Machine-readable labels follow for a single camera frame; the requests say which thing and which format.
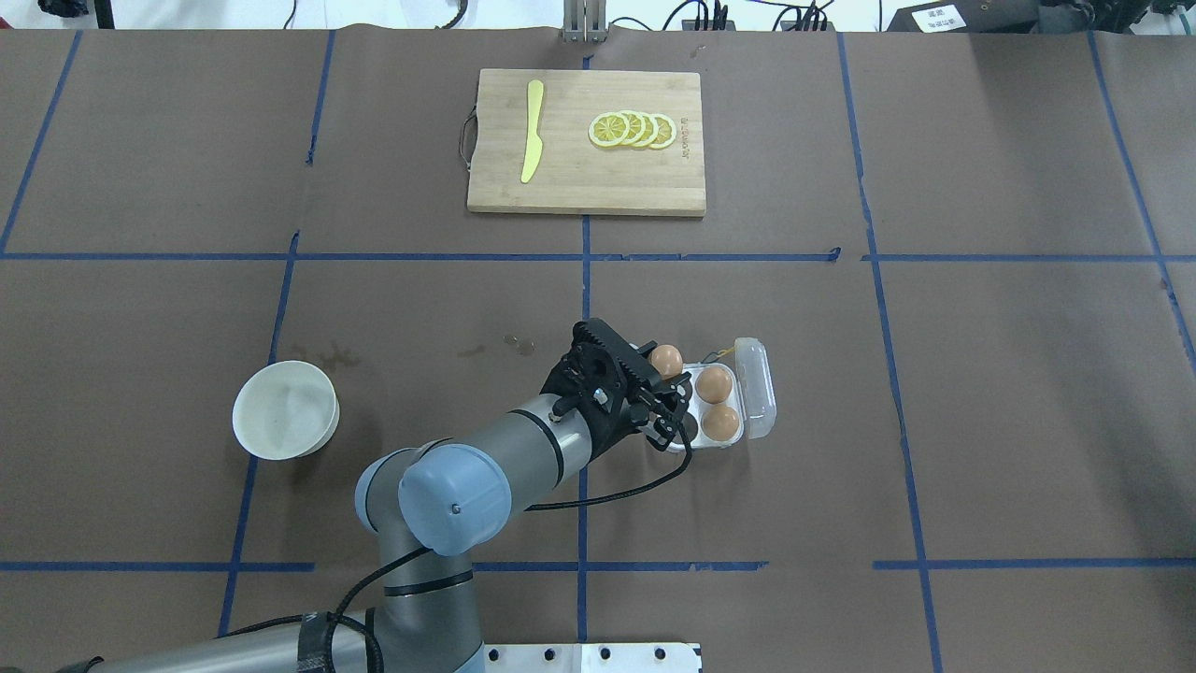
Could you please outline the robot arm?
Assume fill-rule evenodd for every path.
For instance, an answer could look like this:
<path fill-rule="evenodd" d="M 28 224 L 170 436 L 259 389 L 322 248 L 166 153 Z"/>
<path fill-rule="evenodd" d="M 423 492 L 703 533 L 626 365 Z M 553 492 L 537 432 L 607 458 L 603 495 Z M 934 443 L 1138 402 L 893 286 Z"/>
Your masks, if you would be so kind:
<path fill-rule="evenodd" d="M 630 435 L 665 449 L 685 435 L 689 375 L 675 345 L 634 345 L 606 322 L 573 328 L 541 392 L 464 438 L 380 457 L 355 510 L 382 567 L 336 608 L 286 616 L 178 651 L 94 656 L 73 672 L 482 672 L 487 648 L 472 547 Z"/>

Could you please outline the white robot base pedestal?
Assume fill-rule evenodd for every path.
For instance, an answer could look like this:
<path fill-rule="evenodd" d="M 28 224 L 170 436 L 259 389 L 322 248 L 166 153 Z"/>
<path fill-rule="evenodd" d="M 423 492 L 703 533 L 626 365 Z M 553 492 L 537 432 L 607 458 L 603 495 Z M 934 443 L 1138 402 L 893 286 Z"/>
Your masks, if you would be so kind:
<path fill-rule="evenodd" d="M 702 672 L 684 642 L 484 644 L 460 672 Z"/>

